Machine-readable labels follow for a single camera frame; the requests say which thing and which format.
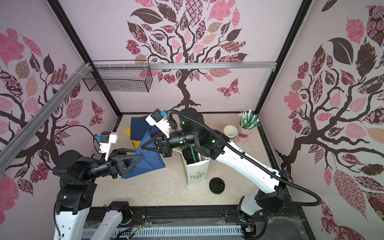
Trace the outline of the white illustrated paper bag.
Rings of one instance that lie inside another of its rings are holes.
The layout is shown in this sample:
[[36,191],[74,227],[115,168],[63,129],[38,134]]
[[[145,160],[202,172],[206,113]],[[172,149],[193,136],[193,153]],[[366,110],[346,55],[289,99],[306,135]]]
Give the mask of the white illustrated paper bag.
[[197,155],[198,162],[195,164],[187,165],[186,161],[183,157],[183,154],[181,153],[182,163],[183,163],[183,168],[184,168],[184,173],[185,173],[187,185],[192,185],[192,184],[197,184],[197,183],[203,182],[203,181],[205,181],[205,179],[207,177],[207,173],[208,173],[209,164],[210,164],[211,159],[207,158],[207,157],[205,157],[205,156],[203,156],[197,152],[196,152],[196,155]]

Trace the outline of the black cup lid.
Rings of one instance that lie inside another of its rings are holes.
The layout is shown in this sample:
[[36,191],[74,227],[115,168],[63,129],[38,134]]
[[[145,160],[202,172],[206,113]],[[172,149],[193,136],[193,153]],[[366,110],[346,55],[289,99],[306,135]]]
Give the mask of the black cup lid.
[[189,149],[184,149],[184,150],[182,151],[182,154],[183,154],[183,157],[184,157],[184,159],[185,159],[187,165],[195,164],[194,161],[193,161],[193,159],[192,159],[191,148],[189,148]]

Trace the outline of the green straw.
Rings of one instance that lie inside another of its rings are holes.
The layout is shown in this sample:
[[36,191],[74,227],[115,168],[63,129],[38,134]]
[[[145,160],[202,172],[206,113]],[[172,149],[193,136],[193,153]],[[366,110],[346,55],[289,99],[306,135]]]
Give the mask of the green straw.
[[197,158],[196,158],[195,150],[194,150],[193,146],[190,146],[190,148],[191,148],[192,159],[193,159],[194,163],[196,163]]

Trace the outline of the dark blue napkin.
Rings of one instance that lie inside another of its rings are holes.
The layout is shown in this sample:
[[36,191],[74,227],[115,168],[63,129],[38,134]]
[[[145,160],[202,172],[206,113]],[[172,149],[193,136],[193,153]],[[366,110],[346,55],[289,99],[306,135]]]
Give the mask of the dark blue napkin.
[[144,137],[141,140],[137,150],[135,151],[136,155],[142,155],[143,159],[136,164],[128,173],[121,176],[122,179],[129,179],[135,176],[139,176],[148,172],[160,170],[166,167],[163,158],[160,154],[145,151],[141,149],[141,145],[149,141],[152,137],[159,133],[159,129],[157,127],[151,127],[144,134]]

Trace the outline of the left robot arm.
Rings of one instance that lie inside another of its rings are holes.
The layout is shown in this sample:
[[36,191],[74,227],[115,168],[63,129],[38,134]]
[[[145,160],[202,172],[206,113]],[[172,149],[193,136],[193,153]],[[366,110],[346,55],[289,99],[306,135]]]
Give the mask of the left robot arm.
[[[53,174],[60,178],[60,191],[54,206],[55,240],[80,240],[90,212],[95,180],[111,176],[117,178],[133,170],[142,161],[135,150],[114,150],[107,160],[84,157],[70,150],[59,156]],[[129,231],[116,233],[118,226],[127,226],[134,219],[128,202],[113,201],[106,208],[104,218],[92,235],[93,240],[119,240]]]

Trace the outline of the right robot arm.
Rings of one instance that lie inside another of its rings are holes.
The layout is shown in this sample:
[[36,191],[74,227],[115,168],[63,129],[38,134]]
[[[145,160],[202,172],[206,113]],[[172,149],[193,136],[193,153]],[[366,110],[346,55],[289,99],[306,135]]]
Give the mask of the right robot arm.
[[[261,210],[276,213],[284,204],[315,207],[322,204],[319,195],[311,190],[289,181],[286,170],[272,169],[241,150],[234,142],[218,130],[205,124],[204,117],[194,108],[177,111],[174,109],[160,111],[156,109],[146,117],[150,126],[159,129],[159,133],[141,145],[141,149],[171,157],[174,148],[193,147],[192,152],[225,164],[251,182],[258,192],[246,198],[242,197],[237,215],[243,222],[249,221]],[[314,202],[295,202],[287,200],[285,186],[306,193],[316,200]]]

